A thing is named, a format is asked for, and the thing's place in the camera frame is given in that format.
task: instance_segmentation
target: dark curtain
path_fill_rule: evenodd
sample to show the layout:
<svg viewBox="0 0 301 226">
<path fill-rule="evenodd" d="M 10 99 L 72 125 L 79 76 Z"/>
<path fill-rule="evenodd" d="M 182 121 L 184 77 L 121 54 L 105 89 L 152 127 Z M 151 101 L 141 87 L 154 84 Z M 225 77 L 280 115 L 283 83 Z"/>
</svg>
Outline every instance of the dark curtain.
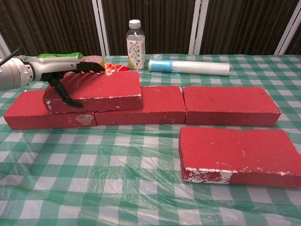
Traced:
<svg viewBox="0 0 301 226">
<path fill-rule="evenodd" d="M 210 0 L 200 54 L 274 54 L 298 0 Z"/>
<path fill-rule="evenodd" d="M 301 54 L 301 24 L 288 45 L 285 54 Z"/>
<path fill-rule="evenodd" d="M 187 54 L 195 0 L 102 0 L 111 55 L 127 55 L 128 21 L 139 19 L 147 54 Z"/>
<path fill-rule="evenodd" d="M 101 55 L 91 0 L 1 0 L 0 30 L 26 55 Z"/>
</svg>

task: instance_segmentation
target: plastic water bottle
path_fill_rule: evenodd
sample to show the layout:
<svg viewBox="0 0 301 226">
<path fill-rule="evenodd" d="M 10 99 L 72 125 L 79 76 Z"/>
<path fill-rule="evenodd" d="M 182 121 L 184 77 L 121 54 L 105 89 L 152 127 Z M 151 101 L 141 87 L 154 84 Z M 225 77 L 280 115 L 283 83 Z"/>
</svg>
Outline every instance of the plastic water bottle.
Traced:
<svg viewBox="0 0 301 226">
<path fill-rule="evenodd" d="M 145 36 L 140 20 L 130 20 L 127 32 L 127 55 L 130 68 L 142 69 L 145 65 Z"/>
</svg>

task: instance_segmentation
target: plastic wrap roll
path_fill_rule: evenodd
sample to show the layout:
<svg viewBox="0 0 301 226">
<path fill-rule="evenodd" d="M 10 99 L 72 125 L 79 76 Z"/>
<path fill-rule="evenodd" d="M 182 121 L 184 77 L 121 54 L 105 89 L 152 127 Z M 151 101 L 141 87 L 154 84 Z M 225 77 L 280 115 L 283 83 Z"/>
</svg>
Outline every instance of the plastic wrap roll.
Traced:
<svg viewBox="0 0 301 226">
<path fill-rule="evenodd" d="M 178 72 L 194 74 L 228 75 L 229 63 L 212 63 L 180 60 L 154 60 L 149 61 L 151 72 Z"/>
</svg>

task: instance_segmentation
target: green checkered tablecloth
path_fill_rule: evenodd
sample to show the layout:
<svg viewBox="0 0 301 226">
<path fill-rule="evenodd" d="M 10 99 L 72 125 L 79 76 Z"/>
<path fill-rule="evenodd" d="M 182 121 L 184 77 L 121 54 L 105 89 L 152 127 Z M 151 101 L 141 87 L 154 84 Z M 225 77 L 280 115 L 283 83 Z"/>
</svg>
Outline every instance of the green checkered tablecloth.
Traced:
<svg viewBox="0 0 301 226">
<path fill-rule="evenodd" d="M 282 111 L 274 128 L 301 152 L 301 56 L 150 58 L 230 62 L 228 77 L 177 77 L 146 67 L 141 84 L 264 87 Z M 127 57 L 105 61 L 126 65 Z M 301 189 L 184 184 L 178 154 L 184 125 L 11 130 L 3 114 L 25 89 L 0 92 L 1 226 L 301 225 Z"/>
</svg>

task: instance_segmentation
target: red foam block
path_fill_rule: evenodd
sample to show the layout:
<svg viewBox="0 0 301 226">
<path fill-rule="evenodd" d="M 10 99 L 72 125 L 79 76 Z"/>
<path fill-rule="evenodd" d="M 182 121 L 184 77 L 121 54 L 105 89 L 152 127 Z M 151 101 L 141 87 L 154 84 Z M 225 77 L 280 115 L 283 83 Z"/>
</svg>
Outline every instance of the red foam block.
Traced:
<svg viewBox="0 0 301 226">
<path fill-rule="evenodd" d="M 185 104 L 179 86 L 141 87 L 140 110 L 95 113 L 98 125 L 182 124 Z"/>
<path fill-rule="evenodd" d="M 184 87 L 185 124 L 274 126 L 281 112 L 260 87 Z"/>
<path fill-rule="evenodd" d="M 283 130 L 183 127 L 179 154 L 186 182 L 301 186 L 301 155 Z"/>
<path fill-rule="evenodd" d="M 68 106 L 48 86 L 43 101 L 50 113 L 121 111 L 142 107 L 138 72 L 71 74 L 65 75 L 61 83 L 69 96 L 84 107 Z"/>
<path fill-rule="evenodd" d="M 43 105 L 43 90 L 27 91 L 19 95 L 4 113 L 12 129 L 56 129 L 96 126 L 94 113 L 49 114 Z"/>
</svg>

